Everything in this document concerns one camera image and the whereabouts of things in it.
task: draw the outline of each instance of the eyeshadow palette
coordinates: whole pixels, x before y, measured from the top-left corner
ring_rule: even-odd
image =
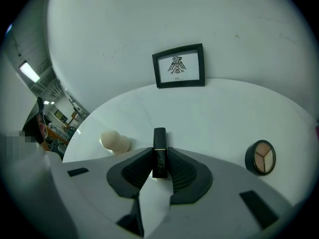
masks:
[[[275,167],[276,153],[273,146],[266,140],[251,145],[246,152],[246,168],[256,175],[267,175]]]

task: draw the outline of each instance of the bird drawing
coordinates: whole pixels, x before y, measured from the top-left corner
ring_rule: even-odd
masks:
[[[170,74],[176,73],[180,74],[186,70],[186,67],[184,66],[183,62],[181,61],[182,57],[173,56],[173,62],[169,67],[168,72]]]

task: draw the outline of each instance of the white round table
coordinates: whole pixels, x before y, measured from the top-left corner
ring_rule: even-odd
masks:
[[[316,124],[290,99],[250,83],[206,79],[205,87],[150,85],[93,111],[72,137],[63,162],[113,155],[99,142],[110,129],[129,137],[131,149],[137,149],[152,147],[154,128],[165,127],[168,146],[243,167],[247,148],[264,139],[273,145],[277,162],[271,174],[260,178],[296,204],[308,195],[317,174]]]

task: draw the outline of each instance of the fluorescent light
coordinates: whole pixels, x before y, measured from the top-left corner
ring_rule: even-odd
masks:
[[[10,24],[10,26],[9,26],[8,29],[6,30],[5,34],[8,34],[8,32],[10,31],[11,28],[12,28],[12,24]]]
[[[29,66],[27,62],[20,66],[20,70],[34,82],[40,80],[40,77],[33,71],[33,69]]]

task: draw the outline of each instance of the black picture frame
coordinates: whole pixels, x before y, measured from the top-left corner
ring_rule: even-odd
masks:
[[[162,83],[160,81],[160,69],[159,69],[158,59],[164,56],[173,55],[175,53],[192,51],[192,50],[196,50],[198,55],[199,80],[172,81],[172,82]],[[202,43],[187,45],[183,47],[178,47],[178,48],[162,51],[162,52],[153,54],[152,57],[153,57],[156,85],[159,89],[205,86],[205,65],[204,65],[204,54],[203,54]]]

